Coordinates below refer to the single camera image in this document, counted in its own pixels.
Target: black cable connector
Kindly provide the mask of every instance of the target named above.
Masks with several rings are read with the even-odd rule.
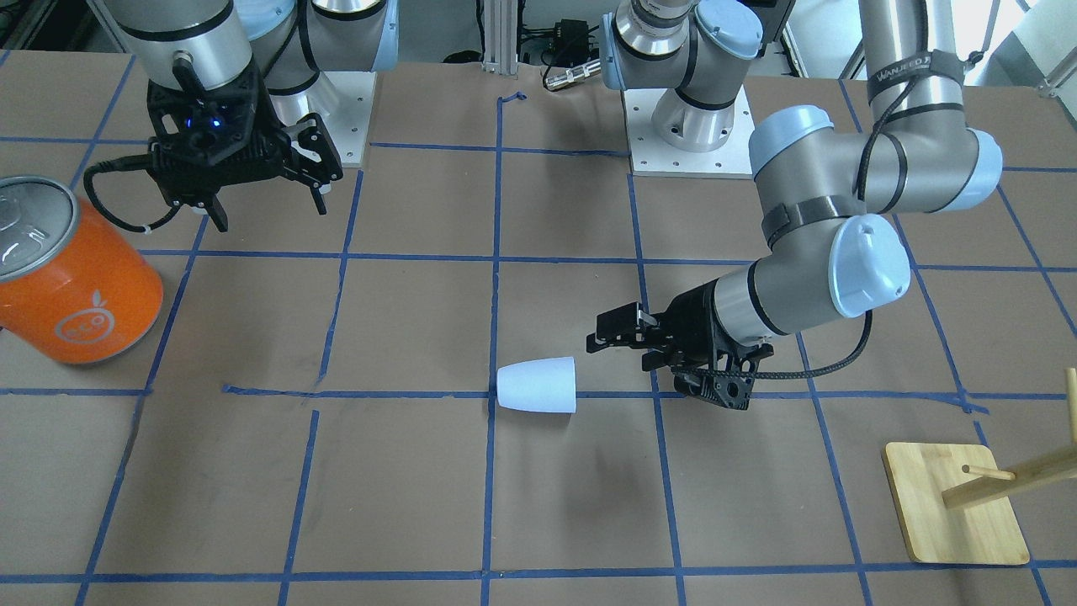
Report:
[[[120,227],[121,229],[136,234],[149,234],[153,229],[156,229],[165,223],[171,221],[172,217],[180,211],[179,207],[169,208],[168,212],[165,213],[164,216],[157,219],[153,223],[143,225],[128,223],[110,212],[109,209],[101,203],[101,200],[97,197],[97,189],[94,188],[94,177],[103,172],[134,172],[138,170],[149,170],[151,166],[152,159],[149,154],[125,155],[115,159],[98,161],[87,168],[82,174],[82,184],[86,188],[86,197],[89,198],[89,202],[94,205],[94,208],[97,209],[97,211],[100,212],[102,216],[108,219],[113,225]]]

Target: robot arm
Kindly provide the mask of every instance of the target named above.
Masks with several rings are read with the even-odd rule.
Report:
[[[186,205],[224,231],[220,188],[274,177],[307,185],[325,213],[322,194],[344,171],[321,108],[304,107],[285,124],[270,95],[302,91],[322,69],[393,67],[396,0],[247,0],[238,8],[233,0],[106,0],[106,8],[150,75],[154,137],[144,155],[86,170],[87,195],[102,214],[141,231]],[[143,169],[171,209],[136,226],[104,209],[93,178]]]
[[[625,0],[603,17],[602,77],[615,90],[668,88],[652,119],[679,149],[713,151],[733,127],[733,102],[763,26],[737,0]]]
[[[676,296],[662,314],[630,305],[600,315],[588,352],[652,350],[645,371],[670,366],[679,392],[743,410],[754,380],[807,375],[758,372],[771,339],[869,314],[908,290],[908,256],[876,213],[957,210],[991,193],[1002,152],[965,126],[949,1],[864,0],[861,18],[871,133],[835,132],[810,105],[764,121],[750,151],[771,254]]]

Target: wooden stand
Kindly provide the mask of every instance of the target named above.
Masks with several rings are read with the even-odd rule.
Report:
[[[1029,562],[1008,496],[1077,473],[1077,371],[1066,370],[1073,445],[1008,469],[987,447],[891,442],[883,451],[901,534],[913,562]],[[969,476],[978,476],[969,481]]]

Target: white paper cup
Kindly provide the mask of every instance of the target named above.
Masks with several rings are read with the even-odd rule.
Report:
[[[546,358],[498,369],[498,404],[527,412],[576,412],[576,362]]]

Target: white mounting plate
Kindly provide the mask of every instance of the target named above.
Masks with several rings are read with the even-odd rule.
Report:
[[[751,179],[752,161],[747,140],[755,132],[755,121],[742,86],[735,101],[737,117],[726,144],[712,152],[688,152],[667,143],[654,125],[651,114],[665,88],[625,90],[625,122],[632,151],[632,172],[655,177],[702,177],[707,179]]]
[[[341,97],[340,107],[325,118],[325,127],[340,154],[340,164],[346,168],[361,167],[378,74],[372,71],[327,71],[325,75]]]

